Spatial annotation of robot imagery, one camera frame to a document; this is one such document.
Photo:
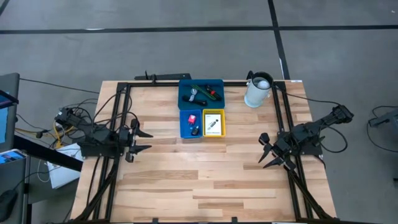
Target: wooden table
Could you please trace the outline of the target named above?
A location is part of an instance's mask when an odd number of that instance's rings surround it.
[[[116,92],[117,82],[103,82],[97,110]],[[286,81],[287,92],[305,96],[303,83]],[[152,148],[138,154],[134,163],[121,159],[113,202],[112,222],[230,222],[292,221],[294,213],[286,171],[279,166],[262,169],[272,159],[258,164],[261,133],[269,133],[271,142],[278,131],[272,96],[259,108],[244,104],[245,87],[225,87],[226,137],[223,139],[180,138],[177,87],[132,88],[132,109],[143,131],[153,139],[138,139]],[[284,113],[282,97],[279,96]],[[311,121],[308,102],[289,97],[295,124]],[[97,120],[111,117],[113,100]],[[77,217],[86,206],[86,198],[96,158],[84,161],[72,210]],[[302,156],[309,191],[335,216],[335,209],[323,164],[313,156]],[[99,164],[93,196],[101,172]],[[297,189],[301,214],[303,199]],[[101,204],[104,217],[105,204]]]

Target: small tool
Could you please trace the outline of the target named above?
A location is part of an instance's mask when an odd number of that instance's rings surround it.
[[[199,134],[199,126],[196,126],[196,127],[192,130],[191,135],[197,136],[198,134]]]
[[[191,102],[191,103],[196,103],[197,105],[200,106],[207,106],[207,101],[206,100],[195,100],[193,99],[192,101],[190,101],[190,97],[187,95],[183,95],[182,96],[182,100],[185,102]]]
[[[207,130],[210,130],[216,123],[217,123],[218,119],[216,121],[211,122],[209,125],[210,127]]]
[[[191,114],[188,118],[188,124],[194,125],[196,120],[197,120],[197,117],[195,115]]]
[[[203,93],[205,96],[209,97],[211,100],[216,100],[216,98],[214,96],[212,96],[210,93],[206,92],[205,90],[202,90],[198,85],[191,85],[191,86],[192,86],[192,88]]]
[[[214,89],[211,88],[211,86],[206,85],[205,88],[206,88],[206,91],[208,93],[210,93],[211,96],[214,96],[217,101],[221,101],[223,99],[222,97],[220,97],[219,94],[216,93],[216,91]]]

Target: yellow tray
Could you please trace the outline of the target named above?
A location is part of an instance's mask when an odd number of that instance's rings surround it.
[[[220,114],[221,115],[221,135],[206,135],[205,134],[205,115],[206,114]],[[202,112],[203,116],[203,136],[207,138],[220,138],[220,137],[225,137],[225,112],[223,109],[203,109]]]

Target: gray floor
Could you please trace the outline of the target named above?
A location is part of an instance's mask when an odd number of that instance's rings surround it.
[[[274,2],[282,26],[398,24],[395,0]],[[11,0],[0,17],[0,29],[231,25],[271,25],[267,1]],[[338,101],[355,114],[352,123],[338,126],[348,139],[348,150],[325,153],[338,216],[396,223],[398,189],[392,178],[398,177],[398,154],[370,145],[366,121],[373,107],[398,103],[398,30],[283,31],[281,35],[291,79],[304,81],[308,97]],[[0,49],[0,73],[19,72],[24,78],[93,91],[99,91],[103,80],[131,80],[144,70],[227,79],[262,70],[282,78],[272,31],[0,35]],[[19,96],[18,112],[44,128],[51,127],[59,107],[95,97],[27,82],[21,82]],[[314,119],[331,109],[312,102],[310,107]],[[22,122],[17,126],[29,129]],[[338,136],[325,134],[327,146],[342,146]],[[396,149],[398,140],[388,127],[371,130],[371,135]],[[34,223],[63,220],[73,192],[58,193],[63,196],[34,204]]]

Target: blue tray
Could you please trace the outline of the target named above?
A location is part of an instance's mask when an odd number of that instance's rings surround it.
[[[221,101],[211,100],[209,97],[198,91],[195,96],[196,100],[206,100],[207,106],[200,106],[195,103],[185,102],[182,100],[183,95],[191,96],[191,85],[198,85],[201,89],[205,89],[205,85],[209,85],[214,89],[217,94],[222,97]],[[203,109],[224,109],[225,98],[224,98],[224,82],[223,80],[180,80],[178,83],[178,108],[180,110],[203,110]]]
[[[188,118],[190,115],[197,117],[194,125],[188,124]],[[192,129],[199,126],[199,132],[197,136],[191,135]],[[203,136],[202,121],[201,121],[201,110],[181,110],[180,111],[180,135],[181,138],[200,138]]]

